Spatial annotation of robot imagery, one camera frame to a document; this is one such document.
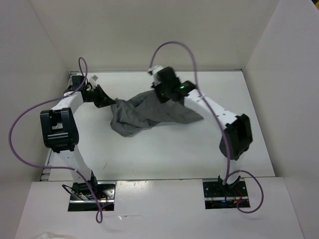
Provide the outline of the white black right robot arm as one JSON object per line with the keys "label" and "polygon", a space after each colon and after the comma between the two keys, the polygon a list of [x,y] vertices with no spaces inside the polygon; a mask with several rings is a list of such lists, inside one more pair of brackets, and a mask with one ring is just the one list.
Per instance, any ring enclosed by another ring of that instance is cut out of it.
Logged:
{"label": "white black right robot arm", "polygon": [[249,117],[225,109],[201,93],[197,84],[181,82],[172,67],[155,65],[148,74],[153,77],[152,88],[161,103],[179,103],[221,130],[219,150],[226,162],[218,177],[218,189],[224,196],[231,195],[240,179],[241,158],[253,141]]}

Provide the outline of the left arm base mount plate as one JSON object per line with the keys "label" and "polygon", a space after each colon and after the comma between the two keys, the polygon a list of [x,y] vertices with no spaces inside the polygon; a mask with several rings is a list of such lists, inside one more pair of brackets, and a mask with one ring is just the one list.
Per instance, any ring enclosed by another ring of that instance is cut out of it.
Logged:
{"label": "left arm base mount plate", "polygon": [[[93,212],[98,211],[98,206],[91,195],[85,194],[76,189],[75,186],[67,186],[65,184],[62,187],[70,194],[68,211],[69,212]],[[115,207],[115,182],[98,182],[96,197],[102,208],[102,211],[114,211]]]}

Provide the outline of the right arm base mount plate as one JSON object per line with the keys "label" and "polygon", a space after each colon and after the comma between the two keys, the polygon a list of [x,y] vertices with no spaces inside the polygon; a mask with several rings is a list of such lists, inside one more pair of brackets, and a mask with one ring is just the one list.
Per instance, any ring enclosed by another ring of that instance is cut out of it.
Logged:
{"label": "right arm base mount plate", "polygon": [[217,180],[203,181],[203,194],[206,209],[249,208],[249,198],[244,180],[240,180],[233,188],[226,189]]}

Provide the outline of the grey pleated skirt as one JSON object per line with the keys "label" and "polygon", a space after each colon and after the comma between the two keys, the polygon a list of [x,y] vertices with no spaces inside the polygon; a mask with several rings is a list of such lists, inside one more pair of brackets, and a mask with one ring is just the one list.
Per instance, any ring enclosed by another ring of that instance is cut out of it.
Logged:
{"label": "grey pleated skirt", "polygon": [[161,104],[155,91],[142,92],[129,100],[111,105],[113,117],[110,126],[123,137],[132,137],[140,131],[151,129],[160,123],[190,124],[203,117],[180,102]]}

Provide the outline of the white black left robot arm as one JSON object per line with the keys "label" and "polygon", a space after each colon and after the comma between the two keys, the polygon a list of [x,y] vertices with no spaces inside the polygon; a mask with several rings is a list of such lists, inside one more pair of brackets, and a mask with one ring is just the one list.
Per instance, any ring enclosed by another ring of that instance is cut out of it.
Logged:
{"label": "white black left robot arm", "polygon": [[75,192],[94,199],[99,194],[99,186],[78,148],[79,132],[73,115],[83,103],[93,103],[102,108],[115,104],[115,100],[94,79],[75,75],[71,77],[71,85],[65,90],[64,98],[52,109],[40,113],[40,122],[45,146],[72,169]]}

